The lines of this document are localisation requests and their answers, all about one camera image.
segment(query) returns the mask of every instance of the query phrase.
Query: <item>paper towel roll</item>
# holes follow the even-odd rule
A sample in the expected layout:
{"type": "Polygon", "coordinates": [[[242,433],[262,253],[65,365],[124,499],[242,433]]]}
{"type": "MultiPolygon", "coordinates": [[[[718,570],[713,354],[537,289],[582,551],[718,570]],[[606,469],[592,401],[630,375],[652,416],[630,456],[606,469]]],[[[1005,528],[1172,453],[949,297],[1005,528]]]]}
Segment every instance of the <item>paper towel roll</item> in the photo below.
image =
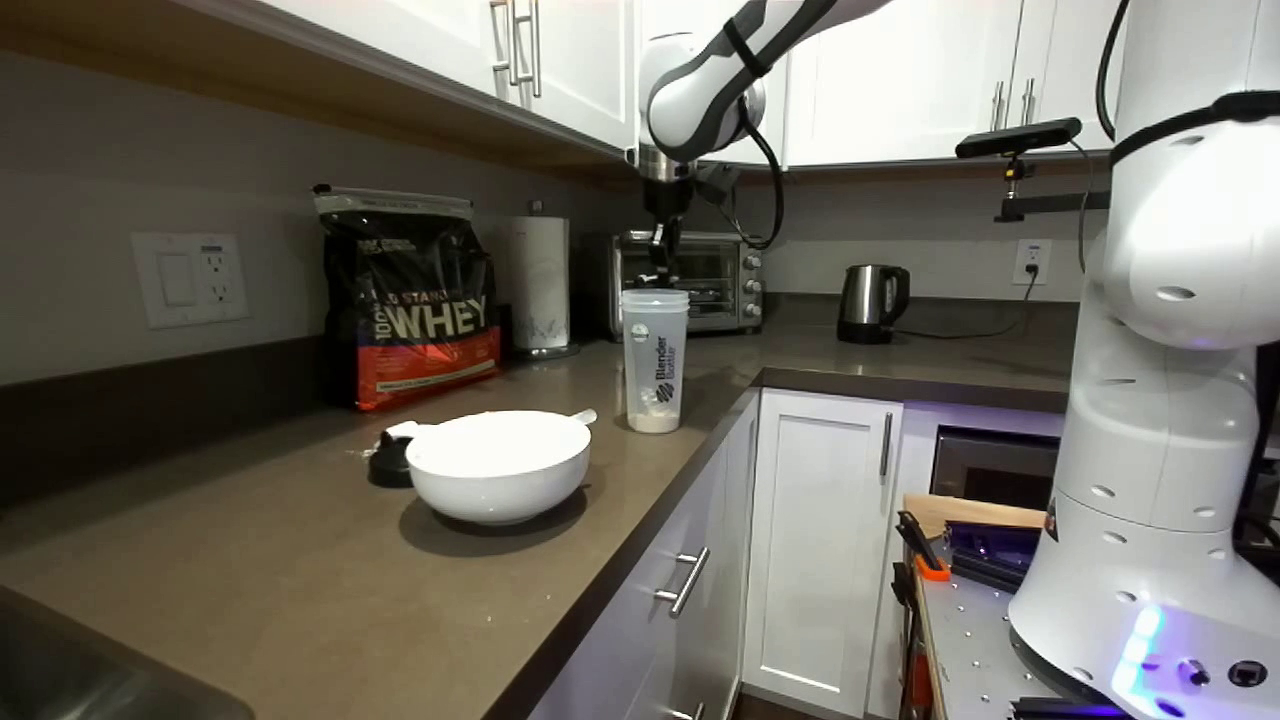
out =
{"type": "Polygon", "coordinates": [[[567,346],[567,218],[508,216],[492,231],[497,297],[512,304],[512,346],[549,354],[567,346]]]}

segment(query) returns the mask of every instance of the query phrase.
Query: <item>white bowl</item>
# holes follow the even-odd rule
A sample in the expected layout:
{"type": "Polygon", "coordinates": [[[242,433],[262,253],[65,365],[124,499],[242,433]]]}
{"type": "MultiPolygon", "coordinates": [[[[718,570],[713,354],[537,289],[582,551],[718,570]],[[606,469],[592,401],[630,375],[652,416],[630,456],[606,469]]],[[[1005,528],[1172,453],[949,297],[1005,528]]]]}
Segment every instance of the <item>white bowl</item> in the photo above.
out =
{"type": "Polygon", "coordinates": [[[477,410],[418,425],[402,453],[418,499],[469,524],[521,524],[564,502],[587,471],[597,410],[477,410]]]}

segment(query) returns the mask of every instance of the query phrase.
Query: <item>white wall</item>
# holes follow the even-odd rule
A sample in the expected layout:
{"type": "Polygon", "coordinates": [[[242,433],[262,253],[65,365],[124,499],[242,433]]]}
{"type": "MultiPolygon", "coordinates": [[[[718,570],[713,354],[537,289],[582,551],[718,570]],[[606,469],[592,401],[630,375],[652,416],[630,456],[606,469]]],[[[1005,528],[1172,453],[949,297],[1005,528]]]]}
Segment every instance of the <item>white wall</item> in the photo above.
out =
{"type": "MultiPolygon", "coordinates": [[[[1076,298],[1076,211],[1043,211],[1023,222],[993,222],[1005,193],[999,168],[988,175],[905,175],[872,172],[840,178],[786,182],[786,231],[765,258],[766,292],[818,292],[830,297],[843,285],[846,265],[905,265],[912,271],[912,297],[949,298],[1018,298],[1023,285],[1012,285],[1015,238],[1053,238],[1053,265],[1031,298],[1076,298]]],[[[1023,178],[1023,195],[1037,193],[1085,193],[1085,175],[1023,178]]],[[[742,200],[746,228],[766,228],[771,195],[751,193],[742,200]]]]}
{"type": "Polygon", "coordinates": [[[312,182],[537,195],[612,222],[629,195],[0,52],[0,382],[314,336],[312,182]],[[147,326],[132,231],[230,231],[248,320],[147,326]]]}

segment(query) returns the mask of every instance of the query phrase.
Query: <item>sink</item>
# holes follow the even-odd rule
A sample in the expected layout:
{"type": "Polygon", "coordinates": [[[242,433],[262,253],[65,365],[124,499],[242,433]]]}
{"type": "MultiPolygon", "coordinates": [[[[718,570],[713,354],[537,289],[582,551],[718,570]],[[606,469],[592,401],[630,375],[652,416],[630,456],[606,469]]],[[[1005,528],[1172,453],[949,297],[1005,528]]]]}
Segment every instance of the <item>sink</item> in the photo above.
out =
{"type": "Polygon", "coordinates": [[[251,709],[0,587],[0,720],[251,720],[251,709]]]}

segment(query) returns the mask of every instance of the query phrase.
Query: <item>blue light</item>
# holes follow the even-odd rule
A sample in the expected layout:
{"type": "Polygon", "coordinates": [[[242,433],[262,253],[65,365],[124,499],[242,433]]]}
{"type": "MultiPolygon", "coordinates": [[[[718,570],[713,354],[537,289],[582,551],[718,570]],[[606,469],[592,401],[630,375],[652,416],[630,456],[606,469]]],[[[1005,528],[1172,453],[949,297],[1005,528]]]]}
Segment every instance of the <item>blue light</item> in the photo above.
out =
{"type": "Polygon", "coordinates": [[[1151,686],[1145,683],[1145,660],[1151,660],[1151,644],[1165,626],[1165,608],[1161,603],[1145,603],[1145,611],[1134,616],[1120,662],[1112,671],[1112,691],[1120,691],[1130,709],[1138,709],[1145,716],[1161,716],[1161,705],[1151,696],[1151,686]]]}

